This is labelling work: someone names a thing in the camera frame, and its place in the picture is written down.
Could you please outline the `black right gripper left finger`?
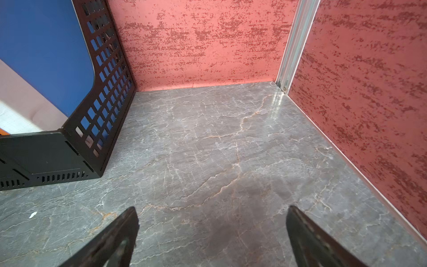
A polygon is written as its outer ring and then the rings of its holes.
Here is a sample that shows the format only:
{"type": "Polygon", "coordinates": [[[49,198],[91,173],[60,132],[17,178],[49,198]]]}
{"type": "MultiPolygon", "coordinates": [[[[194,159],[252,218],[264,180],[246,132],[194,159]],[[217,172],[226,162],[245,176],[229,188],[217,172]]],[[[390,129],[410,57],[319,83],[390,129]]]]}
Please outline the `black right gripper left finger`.
{"type": "Polygon", "coordinates": [[[128,267],[139,228],[136,209],[131,206],[61,266],[128,267]]]}

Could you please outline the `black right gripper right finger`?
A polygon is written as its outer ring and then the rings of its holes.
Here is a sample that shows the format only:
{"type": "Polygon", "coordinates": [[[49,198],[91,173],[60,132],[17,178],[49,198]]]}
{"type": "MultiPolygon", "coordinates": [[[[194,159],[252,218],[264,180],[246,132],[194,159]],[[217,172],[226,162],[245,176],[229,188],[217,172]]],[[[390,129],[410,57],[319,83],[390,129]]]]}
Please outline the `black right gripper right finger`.
{"type": "Polygon", "coordinates": [[[366,266],[294,205],[288,208],[286,229],[299,267],[366,266]]]}

